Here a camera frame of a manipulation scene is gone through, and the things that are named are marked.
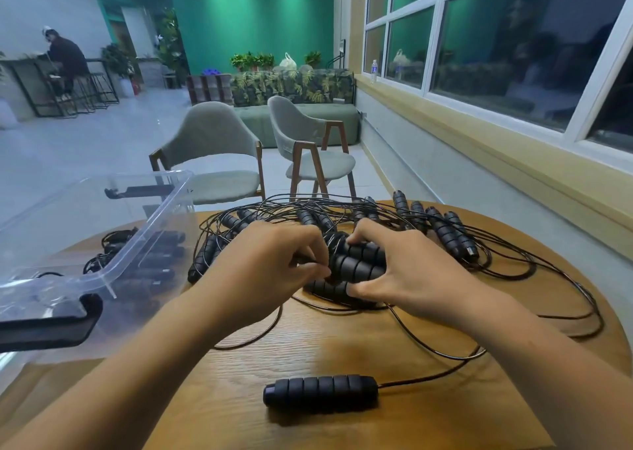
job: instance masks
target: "round wooden table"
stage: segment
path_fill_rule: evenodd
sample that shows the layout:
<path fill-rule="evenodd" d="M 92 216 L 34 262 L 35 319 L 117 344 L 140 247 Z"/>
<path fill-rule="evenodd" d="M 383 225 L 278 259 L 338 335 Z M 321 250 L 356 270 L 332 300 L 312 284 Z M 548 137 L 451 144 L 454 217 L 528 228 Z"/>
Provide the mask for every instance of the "round wooden table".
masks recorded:
<path fill-rule="evenodd" d="M 456 211 L 464 223 L 542 256 L 590 289 L 606 328 L 600 336 L 581 344 L 623 373 L 631 373 L 630 347 L 617 316 L 597 288 L 571 264 L 533 238 L 492 218 L 433 205 L 442 213 Z M 199 213 L 199 220 L 209 215 Z M 351 225 L 339 229 L 350 232 Z M 521 273 L 526 266 L 495 257 L 492 269 Z M 534 277 L 520 282 L 478 277 L 515 296 L 535 313 L 578 315 L 588 309 L 573 286 L 547 270 L 538 270 Z M 303 291 L 299 294 L 304 299 L 312 298 Z M 460 332 L 402 311 L 399 315 L 419 338 L 440 351 L 467 355 L 475 346 Z M 261 332 L 272 318 L 242 329 L 223 343 L 240 342 Z M 554 322 L 566 333 L 585 332 L 596 324 L 594 318 Z M 22 396 L 19 405 L 15 394 L 5 392 L 0 398 L 0 439 L 22 426 L 97 363 L 71 362 L 46 372 L 40 369 L 39 373 L 30 369 L 34 372 L 31 379 L 41 381 L 33 385 L 29 395 Z M 200 361 L 167 407 L 146 449 L 526 450 L 552 445 L 489 355 L 443 379 L 381 390 L 379 406 L 361 413 L 282 417 L 262 403 L 265 385 L 282 378 L 362 374 L 380 383 L 432 375 L 453 365 L 420 349 L 389 312 L 331 315 L 290 300 L 284 304 L 278 326 L 262 340 L 239 350 L 210 351 Z"/>

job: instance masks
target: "black jacket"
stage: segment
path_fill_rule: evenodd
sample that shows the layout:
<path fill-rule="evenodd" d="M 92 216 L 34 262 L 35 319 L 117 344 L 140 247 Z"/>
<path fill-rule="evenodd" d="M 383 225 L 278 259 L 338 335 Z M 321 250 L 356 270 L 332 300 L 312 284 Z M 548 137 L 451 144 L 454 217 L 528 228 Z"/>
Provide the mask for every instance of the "black jacket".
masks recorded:
<path fill-rule="evenodd" d="M 90 73 L 83 52 L 73 41 L 57 37 L 51 43 L 48 56 L 53 62 L 60 62 L 63 65 L 63 73 L 67 77 L 73 78 Z"/>

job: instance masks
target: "forearm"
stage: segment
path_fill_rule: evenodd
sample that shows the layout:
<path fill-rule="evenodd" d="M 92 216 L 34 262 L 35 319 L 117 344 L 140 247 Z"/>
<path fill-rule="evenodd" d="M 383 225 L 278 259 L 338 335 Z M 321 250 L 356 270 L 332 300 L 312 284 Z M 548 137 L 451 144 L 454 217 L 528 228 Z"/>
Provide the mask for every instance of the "forearm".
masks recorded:
<path fill-rule="evenodd" d="M 194 318 L 192 306 L 187 295 L 167 304 L 3 450 L 142 448 L 180 384 L 226 336 L 219 318 Z"/>
<path fill-rule="evenodd" d="M 463 330 L 491 352 L 557 446 L 631 448 L 629 377 L 505 294 L 489 294 L 475 310 Z"/>

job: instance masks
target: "person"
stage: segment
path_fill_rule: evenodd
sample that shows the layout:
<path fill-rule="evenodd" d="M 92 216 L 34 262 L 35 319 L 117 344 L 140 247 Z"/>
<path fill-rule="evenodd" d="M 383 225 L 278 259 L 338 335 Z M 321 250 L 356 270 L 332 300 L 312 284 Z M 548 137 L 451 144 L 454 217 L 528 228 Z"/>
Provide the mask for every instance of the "person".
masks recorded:
<path fill-rule="evenodd" d="M 421 232 L 394 232 L 363 219 L 348 239 L 361 241 L 384 248 L 387 271 L 349 286 L 351 295 L 389 302 L 472 336 L 503 367 L 558 447 L 633 448 L 627 376 L 479 281 Z M 313 262 L 295 265 L 297 253 Z M 211 346 L 264 319 L 310 280 L 327 277 L 327 263 L 314 225 L 251 223 L 194 287 L 2 449 L 141 449 Z"/>
<path fill-rule="evenodd" d="M 75 78 L 88 75 L 88 62 L 86 62 L 83 52 L 75 42 L 61 37 L 57 30 L 44 27 L 44 38 L 51 44 L 49 51 L 45 54 L 52 62 L 61 63 L 59 77 L 50 78 L 51 86 L 58 100 L 68 100 L 75 87 Z"/>

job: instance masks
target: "chair seat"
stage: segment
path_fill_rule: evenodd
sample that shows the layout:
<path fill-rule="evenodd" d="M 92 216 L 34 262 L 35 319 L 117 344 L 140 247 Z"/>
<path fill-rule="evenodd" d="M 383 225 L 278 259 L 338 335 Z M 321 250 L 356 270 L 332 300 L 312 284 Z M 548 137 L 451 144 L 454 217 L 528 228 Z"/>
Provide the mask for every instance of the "chair seat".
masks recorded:
<path fill-rule="evenodd" d="M 334 181 L 349 174 L 356 160 L 350 154 L 337 150 L 320 150 L 318 152 L 323 167 L 323 174 L 326 181 Z M 292 164 L 286 170 L 286 177 L 292 178 Z M 315 181 L 317 179 L 317 171 L 312 160 L 310 151 L 301 155 L 301 164 L 299 166 L 299 178 L 302 181 Z"/>
<path fill-rule="evenodd" d="M 259 187 L 259 174 L 232 170 L 196 175 L 191 184 L 194 205 L 231 202 L 252 197 Z"/>

